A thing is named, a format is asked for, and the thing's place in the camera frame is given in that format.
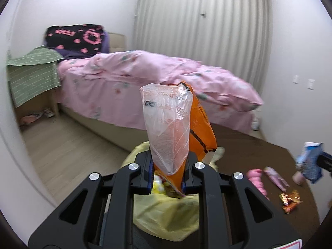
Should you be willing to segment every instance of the blue package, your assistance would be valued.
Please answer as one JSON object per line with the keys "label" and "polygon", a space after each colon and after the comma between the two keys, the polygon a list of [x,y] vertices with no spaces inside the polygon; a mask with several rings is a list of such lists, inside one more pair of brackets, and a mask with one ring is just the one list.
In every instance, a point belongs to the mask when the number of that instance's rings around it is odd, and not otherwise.
{"label": "blue package", "polygon": [[322,177],[322,169],[317,166],[317,158],[322,152],[323,143],[306,142],[296,159],[296,168],[313,184]]}

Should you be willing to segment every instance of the white sticker with red border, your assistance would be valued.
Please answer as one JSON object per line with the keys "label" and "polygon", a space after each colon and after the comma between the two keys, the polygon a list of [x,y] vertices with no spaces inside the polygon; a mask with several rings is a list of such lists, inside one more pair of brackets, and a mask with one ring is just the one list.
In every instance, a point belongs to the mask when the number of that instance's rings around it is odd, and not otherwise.
{"label": "white sticker with red border", "polygon": [[299,239],[297,241],[293,241],[289,244],[285,244],[283,246],[273,248],[273,249],[300,249],[302,247],[302,240]]}

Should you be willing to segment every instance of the pink comforter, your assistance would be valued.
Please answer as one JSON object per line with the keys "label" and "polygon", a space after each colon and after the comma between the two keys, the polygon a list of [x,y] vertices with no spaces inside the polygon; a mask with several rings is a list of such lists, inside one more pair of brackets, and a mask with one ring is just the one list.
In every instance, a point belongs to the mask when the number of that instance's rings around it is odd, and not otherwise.
{"label": "pink comforter", "polygon": [[184,58],[146,51],[97,54],[62,61],[62,103],[75,112],[118,126],[145,129],[139,88],[186,81],[210,122],[250,130],[249,112],[263,101],[254,88],[229,71]]}

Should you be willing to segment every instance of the white wall switch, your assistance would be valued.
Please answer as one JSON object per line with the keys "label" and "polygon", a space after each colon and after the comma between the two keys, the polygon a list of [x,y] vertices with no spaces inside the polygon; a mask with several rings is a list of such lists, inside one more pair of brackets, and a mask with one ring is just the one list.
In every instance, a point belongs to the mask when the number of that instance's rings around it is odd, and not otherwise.
{"label": "white wall switch", "polygon": [[313,83],[315,82],[314,79],[309,79],[308,80],[308,89],[313,90]]}
{"label": "white wall switch", "polygon": [[293,83],[298,84],[299,75],[294,76]]}

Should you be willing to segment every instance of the silver screw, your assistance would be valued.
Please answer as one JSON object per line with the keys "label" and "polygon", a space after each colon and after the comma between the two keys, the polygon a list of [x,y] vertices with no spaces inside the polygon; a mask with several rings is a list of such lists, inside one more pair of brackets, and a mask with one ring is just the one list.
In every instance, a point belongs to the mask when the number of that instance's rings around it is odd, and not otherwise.
{"label": "silver screw", "polygon": [[194,166],[197,169],[203,169],[205,167],[205,164],[203,162],[197,162],[197,163],[195,163]]}
{"label": "silver screw", "polygon": [[243,174],[241,172],[235,172],[233,176],[235,179],[243,179]]}
{"label": "silver screw", "polygon": [[136,164],[136,163],[131,163],[131,164],[128,165],[128,168],[129,168],[130,170],[136,170],[136,169],[139,168],[139,165]]}
{"label": "silver screw", "polygon": [[89,179],[92,180],[92,181],[95,181],[97,179],[99,179],[99,174],[94,172],[94,173],[91,173],[90,176],[89,176]]}

